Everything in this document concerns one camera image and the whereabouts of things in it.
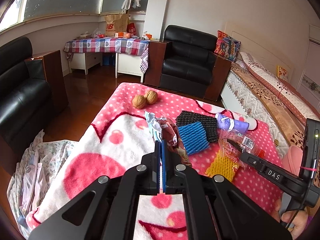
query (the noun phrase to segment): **clear plastic package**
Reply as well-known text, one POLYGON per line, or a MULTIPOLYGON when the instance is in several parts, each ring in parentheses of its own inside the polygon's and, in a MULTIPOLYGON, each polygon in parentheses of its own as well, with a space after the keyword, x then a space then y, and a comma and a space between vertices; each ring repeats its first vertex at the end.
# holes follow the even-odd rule
POLYGON ((249 135, 243 135, 242 133, 239 133, 235 130, 225 131, 221 129, 218 142, 223 156, 227 156, 230 160, 232 160, 234 163, 237 163, 244 169, 247 169, 249 166, 239 159, 240 152, 235 147, 233 147, 227 141, 227 139, 235 141, 240 145, 240 147, 244 148, 248 153, 258 156, 260 158, 264 158, 265 151, 260 149, 252 140, 252 138, 250 138, 249 135))

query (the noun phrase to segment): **purple cloth roll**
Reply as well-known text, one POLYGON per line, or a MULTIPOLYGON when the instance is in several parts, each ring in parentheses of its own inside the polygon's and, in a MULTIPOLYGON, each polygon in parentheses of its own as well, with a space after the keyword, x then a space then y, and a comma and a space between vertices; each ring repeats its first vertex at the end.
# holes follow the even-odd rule
POLYGON ((217 119, 217 126, 219 129, 223 129, 226 131, 231 131, 232 129, 235 129, 240 133, 244 134, 247 132, 249 128, 248 122, 234 120, 220 113, 217 113, 215 117, 217 119))

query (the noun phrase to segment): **polka dot blanket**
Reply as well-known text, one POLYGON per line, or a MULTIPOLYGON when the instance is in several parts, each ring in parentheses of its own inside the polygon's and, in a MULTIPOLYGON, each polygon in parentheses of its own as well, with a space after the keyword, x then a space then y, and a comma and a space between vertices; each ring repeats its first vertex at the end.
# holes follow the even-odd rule
MULTIPOLYGON (((121 176, 138 164, 144 154, 153 152, 154 142, 144 118, 144 112, 175 121, 182 110, 214 116, 222 113, 250 124, 248 134, 265 150, 265 159, 281 165, 268 131, 268 125, 221 107, 190 98, 156 90, 158 101, 135 109, 131 101, 136 94, 144 95, 149 87, 122 83, 100 110, 77 147, 67 159, 50 186, 41 205, 27 215, 27 224, 33 229, 69 200, 79 194, 101 175, 121 176)), ((219 149, 217 143, 193 154, 190 161, 196 171, 204 175, 219 149)), ((240 190, 266 212, 273 210, 281 191, 259 176, 253 169, 240 169, 234 181, 240 190)), ((163 240, 187 239, 186 220, 181 195, 141 196, 135 225, 134 239, 163 240)))

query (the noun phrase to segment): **silver screw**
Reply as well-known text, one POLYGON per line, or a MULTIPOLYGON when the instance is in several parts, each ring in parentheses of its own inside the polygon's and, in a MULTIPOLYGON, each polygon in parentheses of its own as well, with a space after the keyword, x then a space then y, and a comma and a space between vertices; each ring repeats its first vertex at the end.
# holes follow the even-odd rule
POLYGON ((108 179, 107 176, 100 176, 100 177, 98 178, 98 182, 99 182, 100 184, 107 183, 108 180, 109 180, 109 179, 108 179))
POLYGON ((137 171, 145 171, 147 169, 146 165, 140 164, 137 166, 137 171))
POLYGON ((183 164, 178 164, 177 166, 176 166, 176 170, 177 171, 184 171, 186 169, 186 167, 185 167, 185 165, 183 165, 183 164))
POLYGON ((224 177, 221 175, 216 175, 213 177, 215 182, 223 182, 224 181, 224 177))

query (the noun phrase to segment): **human hand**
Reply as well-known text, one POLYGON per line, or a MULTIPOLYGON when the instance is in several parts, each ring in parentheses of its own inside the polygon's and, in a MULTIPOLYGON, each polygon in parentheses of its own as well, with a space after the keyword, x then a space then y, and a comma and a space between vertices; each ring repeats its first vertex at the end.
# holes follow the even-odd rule
MULTIPOLYGON (((275 210, 273 210, 273 212, 271 213, 271 216, 278 222, 280 222, 280 215, 279 215, 280 208, 281 208, 281 199, 278 199, 275 203, 275 210)), ((281 220, 283 222, 289 223, 292 216, 295 214, 295 212, 296 211, 293 210, 293 211, 288 211, 282 214, 281 220)), ((307 225, 307 221, 308 221, 308 213, 305 212, 304 210, 300 210, 292 222, 294 224, 294 227, 290 232, 292 239, 296 239, 303 232, 303 230, 307 225)))

